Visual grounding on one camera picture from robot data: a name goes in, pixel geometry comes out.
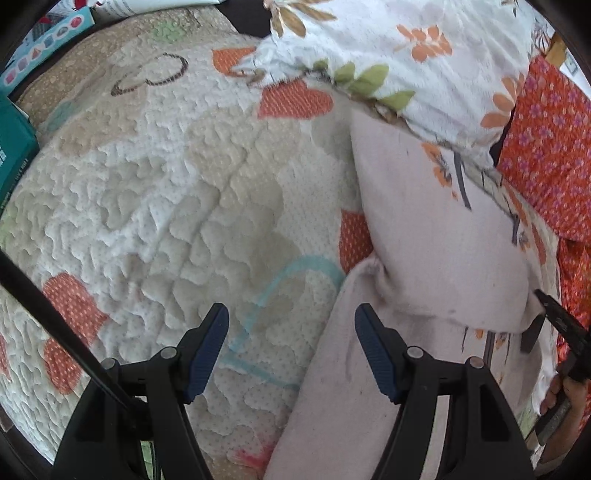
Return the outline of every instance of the orange floral pattern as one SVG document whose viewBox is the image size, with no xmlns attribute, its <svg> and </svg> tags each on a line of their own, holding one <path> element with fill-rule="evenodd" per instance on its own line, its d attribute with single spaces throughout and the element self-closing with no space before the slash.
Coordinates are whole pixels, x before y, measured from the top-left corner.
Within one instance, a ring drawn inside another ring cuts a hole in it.
<svg viewBox="0 0 591 480">
<path fill-rule="evenodd" d="M 503 345 L 506 344 L 508 336 L 509 334 L 507 334 L 506 332 L 497 333 L 495 339 L 495 350 L 500 349 Z"/>
<path fill-rule="evenodd" d="M 435 166 L 433 167 L 433 174 L 435 175 L 435 178 L 442 187 L 451 188 L 452 198 L 454 200 L 457 200 L 459 196 L 457 192 L 452 188 L 452 174 L 449 171 L 449 166 L 447 165 L 445 158 L 443 158 L 441 149 L 437 145 L 433 145 L 431 143 L 426 142 L 422 143 L 421 146 L 423 147 L 423 150 L 427 154 L 429 160 L 431 160 L 435 164 Z"/>
<path fill-rule="evenodd" d="M 546 247 L 544 245 L 544 241 L 540 234 L 538 233 L 538 229 L 535 225 L 531 224 L 531 233 L 534 235 L 534 242 L 535 247 L 538 249 L 538 258 L 540 259 L 540 265 L 544 265 L 546 263 Z"/>
<path fill-rule="evenodd" d="M 507 195 L 511 199 L 511 203 L 513 204 L 513 207 L 515 208 L 515 211 L 517 212 L 517 216 L 519 217 L 519 221 L 521 223 L 523 223 L 525 226 L 529 226 L 530 221 L 527 218 L 527 215 L 525 213 L 525 209 L 523 208 L 523 204 L 519 201 L 519 199 L 517 198 L 517 195 L 515 195 L 515 192 L 513 192 L 513 188 L 510 185 L 506 185 L 505 190 L 507 192 Z"/>
<path fill-rule="evenodd" d="M 527 234 L 525 232 L 521 232 L 519 234 L 517 242 L 519 243 L 519 248 L 521 248 L 522 252 L 525 252 L 528 248 L 531 248 L 530 239 L 527 238 Z"/>
<path fill-rule="evenodd" d="M 453 53 L 452 46 L 437 25 L 426 29 L 413 28 L 409 30 L 404 25 L 397 25 L 396 28 L 413 45 L 411 55 L 417 62 L 422 63 L 428 58 Z"/>
<path fill-rule="evenodd" d="M 480 122 L 482 128 L 505 128 L 505 125 L 511 119 L 511 111 L 515 107 L 517 97 L 523 90 L 525 76 L 520 72 L 517 80 L 511 77 L 504 77 L 501 79 L 501 82 L 509 96 L 499 92 L 493 94 L 492 103 L 495 104 L 498 112 L 487 113 Z"/>
</svg>

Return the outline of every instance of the quilted bedspread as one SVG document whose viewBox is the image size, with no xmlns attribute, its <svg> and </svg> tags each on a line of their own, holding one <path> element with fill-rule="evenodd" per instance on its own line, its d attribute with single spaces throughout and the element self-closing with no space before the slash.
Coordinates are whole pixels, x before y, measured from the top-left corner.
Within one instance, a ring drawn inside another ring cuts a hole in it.
<svg viewBox="0 0 591 480">
<path fill-rule="evenodd" d="M 314 80 L 252 88 L 229 69 L 256 40 L 166 28 L 127 41 L 39 126 L 0 245 L 99 359 L 147 359 L 225 303 L 228 340 L 187 411 L 215 478 L 257 478 L 372 249 L 351 102 Z M 52 460 L 87 378 L 4 291 L 0 308 L 0 403 Z"/>
</svg>

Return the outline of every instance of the white pillowcase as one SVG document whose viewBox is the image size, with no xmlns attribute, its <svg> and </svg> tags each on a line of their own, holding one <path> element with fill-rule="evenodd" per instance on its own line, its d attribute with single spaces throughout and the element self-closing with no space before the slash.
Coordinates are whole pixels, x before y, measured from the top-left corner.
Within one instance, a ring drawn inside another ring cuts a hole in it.
<svg viewBox="0 0 591 480">
<path fill-rule="evenodd" d="M 532 52 L 516 0 L 265 0 L 272 33 L 235 67 L 267 86 L 322 70 L 427 141 L 490 166 Z"/>
</svg>

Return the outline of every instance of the red floral fabric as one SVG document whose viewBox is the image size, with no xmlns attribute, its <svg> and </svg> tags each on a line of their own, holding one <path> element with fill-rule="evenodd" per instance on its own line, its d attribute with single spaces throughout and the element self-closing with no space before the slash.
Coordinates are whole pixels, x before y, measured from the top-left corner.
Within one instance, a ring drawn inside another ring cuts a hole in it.
<svg viewBox="0 0 591 480">
<path fill-rule="evenodd" d="M 544 58 L 530 65 L 498 169 L 560 237 L 563 306 L 591 325 L 591 100 Z M 568 354 L 558 340 L 558 359 Z M 591 395 L 582 425 L 591 413 Z"/>
</svg>

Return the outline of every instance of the pink flower print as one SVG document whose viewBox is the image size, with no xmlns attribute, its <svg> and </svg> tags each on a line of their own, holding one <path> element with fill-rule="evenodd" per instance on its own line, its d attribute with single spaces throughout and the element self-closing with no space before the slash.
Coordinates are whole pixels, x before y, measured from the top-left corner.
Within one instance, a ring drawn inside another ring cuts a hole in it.
<svg viewBox="0 0 591 480">
<path fill-rule="evenodd" d="M 553 154 L 557 154 L 560 152 L 560 150 L 562 150 L 562 143 L 556 142 L 554 145 L 552 145 L 550 152 Z"/>
<path fill-rule="evenodd" d="M 562 192 L 562 188 L 560 187 L 560 185 L 554 185 L 551 189 L 550 189 L 550 196 L 552 198 L 556 198 L 560 195 L 560 192 Z"/>
<path fill-rule="evenodd" d="M 554 123 L 554 125 L 556 125 L 557 127 L 563 127 L 566 125 L 566 120 L 564 119 L 563 116 L 561 115 L 554 115 L 552 117 L 552 122 Z"/>
<path fill-rule="evenodd" d="M 531 133 L 530 132 L 522 132 L 519 134 L 518 137 L 519 145 L 525 147 L 531 142 Z"/>
<path fill-rule="evenodd" d="M 527 90 L 533 90 L 538 86 L 538 80 L 533 75 L 528 75 L 525 79 L 525 88 Z"/>
<path fill-rule="evenodd" d="M 576 127 L 580 127 L 581 125 L 583 125 L 583 115 L 581 115 L 580 113 L 577 113 L 574 116 L 573 125 Z"/>
<path fill-rule="evenodd" d="M 544 73 L 548 73 L 550 70 L 550 64 L 547 63 L 545 60 L 540 60 L 540 70 Z"/>
<path fill-rule="evenodd" d="M 538 134 L 540 138 L 552 138 L 554 136 L 552 134 L 552 130 L 550 130 L 548 127 L 540 127 Z"/>
<path fill-rule="evenodd" d="M 542 161 L 544 159 L 544 152 L 541 150 L 536 150 L 534 152 L 534 159 L 537 161 Z"/>
<path fill-rule="evenodd" d="M 562 100 L 562 97 L 558 93 L 552 92 L 550 94 L 549 100 L 550 100 L 550 103 L 552 105 L 555 105 L 556 106 L 556 105 L 558 105 L 560 103 L 560 101 Z"/>
<path fill-rule="evenodd" d="M 533 118 L 537 118 L 542 115 L 542 106 L 539 103 L 536 103 L 530 107 L 530 115 Z"/>
<path fill-rule="evenodd" d="M 525 188 L 528 192 L 534 192 L 538 186 L 538 173 L 535 171 L 530 173 L 530 177 L 525 182 Z"/>
<path fill-rule="evenodd" d="M 527 159 L 523 158 L 523 157 L 518 157 L 517 158 L 517 165 L 519 166 L 519 170 L 521 170 L 521 173 L 523 175 L 529 175 L 530 173 L 530 164 L 527 161 Z"/>
<path fill-rule="evenodd" d="M 562 208 L 562 198 L 555 197 L 554 201 L 552 202 L 552 210 L 555 212 L 559 212 Z"/>
<path fill-rule="evenodd" d="M 560 174 L 561 175 L 566 174 L 569 170 L 570 170 L 570 167 L 566 163 L 562 162 L 560 164 Z"/>
</svg>

